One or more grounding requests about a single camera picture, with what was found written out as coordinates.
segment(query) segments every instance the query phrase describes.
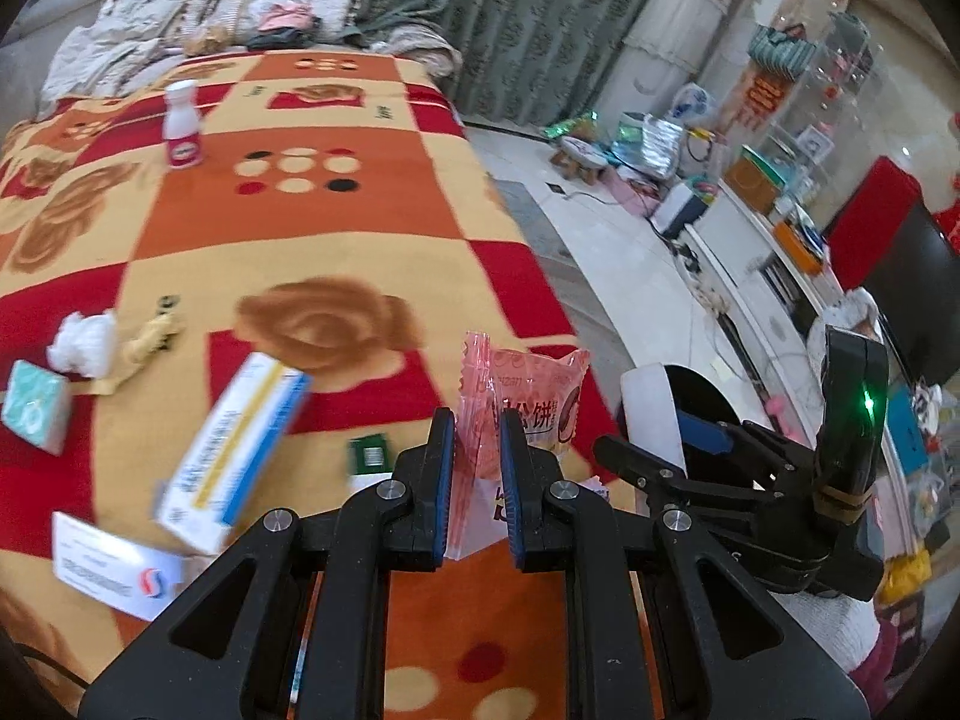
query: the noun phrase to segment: red and white label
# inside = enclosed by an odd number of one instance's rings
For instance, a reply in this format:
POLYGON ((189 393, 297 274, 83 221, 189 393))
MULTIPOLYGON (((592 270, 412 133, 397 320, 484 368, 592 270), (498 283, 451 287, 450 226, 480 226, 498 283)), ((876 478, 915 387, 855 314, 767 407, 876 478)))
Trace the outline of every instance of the red and white label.
POLYGON ((167 159, 170 167, 179 170, 181 167, 199 165, 203 159, 200 153, 200 133, 195 132, 185 138, 174 138, 167 141, 167 159))

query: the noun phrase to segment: pink bag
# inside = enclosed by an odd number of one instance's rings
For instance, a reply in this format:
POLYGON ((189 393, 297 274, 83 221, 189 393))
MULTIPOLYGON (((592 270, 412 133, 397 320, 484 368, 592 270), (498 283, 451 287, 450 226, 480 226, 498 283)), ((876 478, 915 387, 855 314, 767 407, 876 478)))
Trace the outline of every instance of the pink bag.
POLYGON ((496 349, 485 333, 467 333, 457 412, 446 556, 479 552, 507 538, 500 481, 499 415, 520 412, 530 445, 563 456, 573 440, 589 352, 562 360, 496 349))
POLYGON ((260 31, 294 28, 309 29, 313 26, 313 11, 304 2, 275 2, 260 19, 260 31))

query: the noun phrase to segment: rose pattern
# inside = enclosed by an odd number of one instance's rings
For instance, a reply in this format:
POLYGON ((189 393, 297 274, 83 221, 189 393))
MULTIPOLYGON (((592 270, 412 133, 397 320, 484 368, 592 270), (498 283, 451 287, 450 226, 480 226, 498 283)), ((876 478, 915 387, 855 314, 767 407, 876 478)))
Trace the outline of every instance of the rose pattern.
POLYGON ((200 62, 196 65, 188 65, 152 84, 151 89, 153 91, 161 91, 166 89, 170 84, 179 81, 206 81, 220 71, 229 70, 235 65, 236 62, 200 62))
POLYGON ((73 160, 43 159, 37 157, 32 159, 27 165, 27 172, 24 173, 23 183, 28 187, 35 189, 46 189, 54 183, 61 175, 73 167, 73 160))
POLYGON ((64 130, 64 135, 73 138, 75 141, 85 141, 89 138, 95 138, 109 126, 110 122, 80 122, 79 124, 73 124, 72 127, 67 127, 64 130))
POLYGON ((292 94, 305 103, 358 103, 363 100, 363 89, 339 83, 299 86, 292 94))
POLYGON ((56 193, 20 234, 11 270, 33 274, 58 259, 103 213, 107 191, 127 181, 137 167, 100 167, 56 193))
POLYGON ((400 372, 402 352, 422 346, 409 304, 347 276, 278 284, 237 304, 233 333, 257 351, 340 392, 400 372))

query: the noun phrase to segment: television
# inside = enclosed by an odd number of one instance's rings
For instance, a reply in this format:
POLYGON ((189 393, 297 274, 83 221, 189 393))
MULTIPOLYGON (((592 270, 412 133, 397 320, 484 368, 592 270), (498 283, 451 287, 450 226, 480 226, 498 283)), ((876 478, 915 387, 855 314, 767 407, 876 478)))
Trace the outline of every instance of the television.
POLYGON ((896 230, 863 286, 910 383, 944 384, 960 368, 960 255, 923 202, 896 230))

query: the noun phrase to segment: teal tissue pack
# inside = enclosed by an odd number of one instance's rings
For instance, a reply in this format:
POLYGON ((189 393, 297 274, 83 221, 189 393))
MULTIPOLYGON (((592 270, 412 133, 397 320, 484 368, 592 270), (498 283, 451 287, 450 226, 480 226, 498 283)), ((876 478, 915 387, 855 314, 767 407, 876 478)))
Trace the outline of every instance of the teal tissue pack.
POLYGON ((13 363, 0 419, 21 439, 51 455, 61 454, 70 406, 65 376, 26 360, 13 363))

